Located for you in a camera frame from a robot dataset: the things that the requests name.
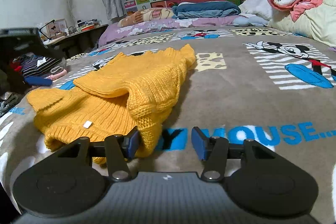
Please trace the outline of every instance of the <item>blue folded blanket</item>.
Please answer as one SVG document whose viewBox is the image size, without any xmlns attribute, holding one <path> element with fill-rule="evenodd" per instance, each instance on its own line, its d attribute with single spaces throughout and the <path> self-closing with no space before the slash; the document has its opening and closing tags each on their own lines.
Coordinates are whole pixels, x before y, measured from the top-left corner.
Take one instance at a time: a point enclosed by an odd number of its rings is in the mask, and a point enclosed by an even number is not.
<svg viewBox="0 0 336 224">
<path fill-rule="evenodd" d="M 239 7 L 229 1 L 209 1 L 202 3 L 186 3 L 173 6 L 173 18 L 186 19 L 197 17 L 225 17 L 241 13 Z"/>
</svg>

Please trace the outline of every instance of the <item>bed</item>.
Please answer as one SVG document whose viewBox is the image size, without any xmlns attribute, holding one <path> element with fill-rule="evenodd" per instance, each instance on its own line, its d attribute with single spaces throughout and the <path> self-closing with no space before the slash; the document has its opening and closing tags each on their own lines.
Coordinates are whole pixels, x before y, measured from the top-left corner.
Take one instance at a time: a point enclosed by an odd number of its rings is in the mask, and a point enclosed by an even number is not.
<svg viewBox="0 0 336 224">
<path fill-rule="evenodd" d="M 73 79 L 101 68 L 119 52 L 140 55 L 167 47 L 180 49 L 187 43 L 197 61 L 163 123 L 168 132 L 180 130 L 178 138 L 166 150 L 159 142 L 151 156 L 132 160 L 130 169 L 200 172 L 203 165 L 190 140 L 194 126 L 208 136 L 223 136 L 234 143 L 253 138 L 315 178 L 319 196 L 312 215 L 322 224 L 333 223 L 336 81 L 332 70 L 336 56 L 322 43 L 255 27 L 212 26 L 140 34 L 69 60 L 70 73 L 52 87 L 70 87 Z M 0 118 L 0 180 L 15 205 L 12 187 L 16 178 L 51 154 L 44 135 L 33 124 L 34 116 L 24 97 Z M 93 167 L 107 175 L 106 166 Z M 229 160 L 227 174 L 238 168 L 237 160 Z"/>
</svg>

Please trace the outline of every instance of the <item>sweater sleeve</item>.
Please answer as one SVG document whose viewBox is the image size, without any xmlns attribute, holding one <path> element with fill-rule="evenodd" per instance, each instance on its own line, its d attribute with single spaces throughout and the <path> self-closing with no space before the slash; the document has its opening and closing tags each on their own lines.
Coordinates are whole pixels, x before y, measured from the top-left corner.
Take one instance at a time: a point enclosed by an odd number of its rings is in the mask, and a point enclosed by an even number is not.
<svg viewBox="0 0 336 224">
<path fill-rule="evenodd" d="M 195 62 L 192 47 L 187 44 L 181 50 L 167 48 L 140 56 L 118 54 L 98 71 L 77 78 L 73 83 L 85 92 L 105 98 L 119 97 L 132 90 L 152 94 L 152 89 L 163 89 L 180 73 L 185 78 L 188 68 Z"/>
<path fill-rule="evenodd" d="M 38 112 L 63 99 L 66 92 L 68 92 L 68 90 L 36 89 L 28 93 L 27 100 L 34 110 Z"/>
</svg>

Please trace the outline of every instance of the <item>desk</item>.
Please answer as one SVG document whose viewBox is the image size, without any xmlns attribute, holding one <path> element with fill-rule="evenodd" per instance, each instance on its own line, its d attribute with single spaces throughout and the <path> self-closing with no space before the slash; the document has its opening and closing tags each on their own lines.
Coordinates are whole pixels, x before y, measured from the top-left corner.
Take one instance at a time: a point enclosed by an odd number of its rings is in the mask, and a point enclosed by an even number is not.
<svg viewBox="0 0 336 224">
<path fill-rule="evenodd" d="M 76 32 L 74 34 L 68 35 L 66 36 L 64 39 L 57 41 L 56 43 L 53 43 L 51 45 L 47 45 L 48 47 L 56 47 L 56 46 L 61 46 L 64 44 L 68 44 L 70 41 L 73 41 L 74 43 L 72 43 L 70 46 L 66 46 L 64 48 L 62 48 L 62 51 L 65 52 L 67 58 L 70 58 L 71 56 L 69 56 L 69 49 L 72 47 L 76 47 L 77 48 L 77 53 L 76 54 L 80 54 L 83 53 L 83 50 L 80 48 L 80 38 L 83 36 L 86 36 L 89 38 L 89 42 L 91 47 L 95 46 L 95 43 L 97 41 L 97 39 L 93 38 L 93 34 L 96 34 L 96 37 L 100 37 L 103 32 L 105 32 L 105 30 L 107 29 L 109 25 L 105 24 L 105 25 L 101 25 L 98 26 L 94 29 L 90 29 L 87 31 L 82 31 L 82 32 Z"/>
</svg>

